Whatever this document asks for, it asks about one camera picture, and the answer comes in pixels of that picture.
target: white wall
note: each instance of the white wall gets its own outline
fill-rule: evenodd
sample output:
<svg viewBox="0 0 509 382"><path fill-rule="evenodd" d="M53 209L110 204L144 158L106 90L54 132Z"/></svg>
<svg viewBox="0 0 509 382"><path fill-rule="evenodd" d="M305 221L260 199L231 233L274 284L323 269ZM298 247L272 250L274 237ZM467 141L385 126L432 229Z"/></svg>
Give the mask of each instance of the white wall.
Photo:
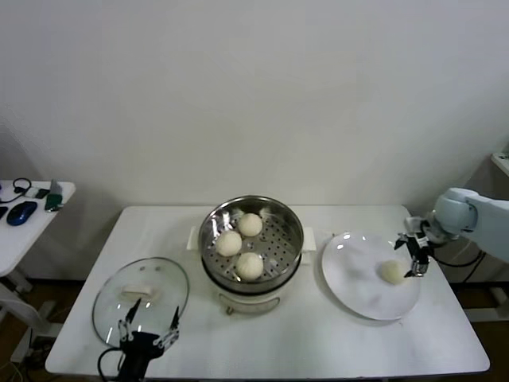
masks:
<svg viewBox="0 0 509 382"><path fill-rule="evenodd" d="M509 141L507 36L505 1L4 0L2 177L78 187L24 267L84 278L132 204L419 209Z"/></svg>

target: table leg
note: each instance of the table leg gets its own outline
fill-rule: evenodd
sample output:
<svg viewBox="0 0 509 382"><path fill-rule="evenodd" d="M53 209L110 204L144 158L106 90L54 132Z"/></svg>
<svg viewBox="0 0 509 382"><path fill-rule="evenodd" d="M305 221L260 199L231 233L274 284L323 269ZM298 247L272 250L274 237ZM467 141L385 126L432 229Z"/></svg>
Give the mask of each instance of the table leg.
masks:
<svg viewBox="0 0 509 382"><path fill-rule="evenodd" d="M502 288L490 288L495 300L499 303L496 308L465 309L470 322L500 322L509 321L509 298Z"/></svg>
<svg viewBox="0 0 509 382"><path fill-rule="evenodd" d="M16 286L18 293L30 292L32 290L32 284L29 283L25 276L17 269L10 272L7 278Z"/></svg>
<svg viewBox="0 0 509 382"><path fill-rule="evenodd" d="M44 302L37 311L0 283L0 304L4 308L2 310L7 310L29 327L10 358L13 362L22 362L25 358L30 346L30 334L32 334L32 341L35 341L37 337L56 338L62 328L62 324L52 324L46 319L56 305L54 301Z"/></svg>

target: steamed bun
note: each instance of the steamed bun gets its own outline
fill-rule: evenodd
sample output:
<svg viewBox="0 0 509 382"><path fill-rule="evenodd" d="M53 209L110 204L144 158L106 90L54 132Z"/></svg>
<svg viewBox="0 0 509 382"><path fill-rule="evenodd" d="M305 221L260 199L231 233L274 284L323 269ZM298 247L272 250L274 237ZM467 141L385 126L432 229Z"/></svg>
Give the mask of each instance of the steamed bun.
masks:
<svg viewBox="0 0 509 382"><path fill-rule="evenodd" d="M239 231L244 236L256 236L263 228L262 218L254 213L247 213L239 220Z"/></svg>
<svg viewBox="0 0 509 382"><path fill-rule="evenodd" d="M379 268L379 275L388 283L398 285L405 281L405 273L408 271L408 266L403 261L388 260Z"/></svg>
<svg viewBox="0 0 509 382"><path fill-rule="evenodd" d="M239 253L242 247L242 238L235 231L223 232L216 241L217 252L225 257L231 257Z"/></svg>
<svg viewBox="0 0 509 382"><path fill-rule="evenodd" d="M246 281L253 281L263 273L263 260L254 252L243 253L237 260L237 275Z"/></svg>

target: glass lid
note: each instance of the glass lid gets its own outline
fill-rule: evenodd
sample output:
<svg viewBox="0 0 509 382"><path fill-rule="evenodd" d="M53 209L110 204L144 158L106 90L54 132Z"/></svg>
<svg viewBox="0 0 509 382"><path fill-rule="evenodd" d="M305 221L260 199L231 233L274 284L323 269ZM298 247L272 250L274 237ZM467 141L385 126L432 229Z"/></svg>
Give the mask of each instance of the glass lid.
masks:
<svg viewBox="0 0 509 382"><path fill-rule="evenodd" d="M184 269L170 259L141 259L120 268L97 294L92 310L95 332L104 342L119 346L119 320L141 299L131 331L164 335L178 309L184 312L189 280Z"/></svg>

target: white plate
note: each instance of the white plate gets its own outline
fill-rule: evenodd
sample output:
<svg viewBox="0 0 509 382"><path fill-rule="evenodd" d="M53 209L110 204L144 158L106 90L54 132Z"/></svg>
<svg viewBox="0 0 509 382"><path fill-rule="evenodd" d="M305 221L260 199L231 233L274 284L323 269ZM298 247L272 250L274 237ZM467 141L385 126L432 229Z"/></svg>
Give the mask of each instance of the white plate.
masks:
<svg viewBox="0 0 509 382"><path fill-rule="evenodd" d="M406 251L395 251L380 236L345 232L327 244L322 257L325 280L348 308L375 320L396 320L410 312L419 297L420 280L408 278L399 285L381 279L377 270L387 260L408 264Z"/></svg>

